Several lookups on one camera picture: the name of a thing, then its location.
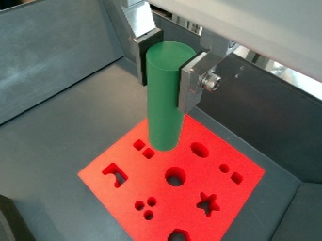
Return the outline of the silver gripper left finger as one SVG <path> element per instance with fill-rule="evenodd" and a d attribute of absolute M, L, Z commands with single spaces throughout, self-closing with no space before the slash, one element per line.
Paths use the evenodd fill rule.
<path fill-rule="evenodd" d="M 132 52 L 136 58 L 138 83 L 146 85 L 145 53 L 162 41 L 162 31 L 154 25 L 149 4 L 144 0 L 121 0 L 125 23 L 129 26 Z"/>

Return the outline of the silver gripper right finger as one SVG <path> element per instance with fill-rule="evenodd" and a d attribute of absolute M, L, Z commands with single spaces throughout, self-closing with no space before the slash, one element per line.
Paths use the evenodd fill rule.
<path fill-rule="evenodd" d="M 239 47 L 239 44 L 204 29 L 200 37 L 204 51 L 197 53 L 180 68 L 180 90 L 177 108 L 187 113 L 199 103 L 203 91 L 212 92 L 221 77 L 215 73 L 217 64 Z"/>

